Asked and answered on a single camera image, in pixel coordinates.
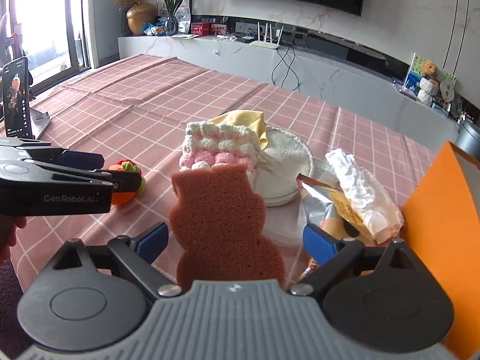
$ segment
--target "smartphone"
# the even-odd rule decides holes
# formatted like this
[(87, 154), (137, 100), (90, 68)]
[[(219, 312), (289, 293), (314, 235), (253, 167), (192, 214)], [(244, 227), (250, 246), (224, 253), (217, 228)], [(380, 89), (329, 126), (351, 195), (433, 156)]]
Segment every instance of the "smartphone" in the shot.
[(33, 139), (28, 104), (28, 59), (23, 56), (6, 64), (1, 73), (3, 115), (7, 137)]

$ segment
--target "person's hand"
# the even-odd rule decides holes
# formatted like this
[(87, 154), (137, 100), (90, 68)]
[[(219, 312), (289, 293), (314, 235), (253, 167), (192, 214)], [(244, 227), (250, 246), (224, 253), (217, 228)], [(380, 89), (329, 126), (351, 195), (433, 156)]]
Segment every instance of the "person's hand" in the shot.
[(0, 264), (10, 259), (10, 247), (17, 243), (17, 227), (24, 228), (26, 224), (24, 216), (0, 215)]

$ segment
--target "floor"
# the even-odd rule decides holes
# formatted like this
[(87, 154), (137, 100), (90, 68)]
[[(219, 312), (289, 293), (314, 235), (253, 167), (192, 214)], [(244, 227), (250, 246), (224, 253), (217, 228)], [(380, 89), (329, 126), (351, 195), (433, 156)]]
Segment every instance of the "floor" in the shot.
[(0, 265), (0, 350), (15, 359), (30, 345), (16, 318), (22, 289), (10, 261)]

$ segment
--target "trash can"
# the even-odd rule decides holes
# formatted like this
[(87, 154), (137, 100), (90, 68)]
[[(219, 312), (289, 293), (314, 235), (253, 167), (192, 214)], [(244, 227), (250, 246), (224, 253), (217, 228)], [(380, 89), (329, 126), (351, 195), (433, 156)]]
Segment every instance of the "trash can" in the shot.
[(480, 128), (466, 120), (458, 128), (455, 145), (480, 161)]

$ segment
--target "window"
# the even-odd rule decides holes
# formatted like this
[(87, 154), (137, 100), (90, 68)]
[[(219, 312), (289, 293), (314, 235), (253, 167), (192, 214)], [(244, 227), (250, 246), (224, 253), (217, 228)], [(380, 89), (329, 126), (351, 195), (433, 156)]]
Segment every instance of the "window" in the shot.
[(34, 93), (89, 68), (82, 0), (9, 2), (11, 29), (21, 31)]

